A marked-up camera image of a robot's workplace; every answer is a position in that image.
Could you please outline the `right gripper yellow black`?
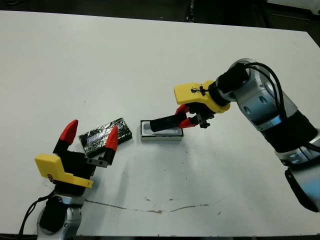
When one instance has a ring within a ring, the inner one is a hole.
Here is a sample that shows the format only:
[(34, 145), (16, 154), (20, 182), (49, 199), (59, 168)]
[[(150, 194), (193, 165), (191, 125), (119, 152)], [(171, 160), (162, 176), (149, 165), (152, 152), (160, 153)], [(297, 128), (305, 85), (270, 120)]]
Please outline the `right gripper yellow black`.
[(208, 120), (215, 114), (222, 114), (230, 109), (230, 101), (222, 97), (215, 81), (205, 83), (186, 83), (174, 87), (174, 96), (178, 109), (175, 115), (182, 115), (180, 129), (199, 125), (206, 129)]

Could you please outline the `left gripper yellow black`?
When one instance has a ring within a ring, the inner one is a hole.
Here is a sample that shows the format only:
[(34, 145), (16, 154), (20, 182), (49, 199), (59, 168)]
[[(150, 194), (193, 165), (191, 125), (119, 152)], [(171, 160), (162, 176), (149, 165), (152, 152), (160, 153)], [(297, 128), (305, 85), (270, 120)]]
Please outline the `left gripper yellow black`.
[(35, 163), (40, 175), (55, 184), (56, 191), (81, 196), (85, 189), (93, 187), (91, 176), (96, 167), (112, 165), (118, 149), (118, 127), (115, 125), (108, 135), (104, 155), (94, 159), (80, 152), (67, 151), (75, 139), (78, 123), (75, 119), (64, 128), (53, 150), (56, 155), (39, 154)]

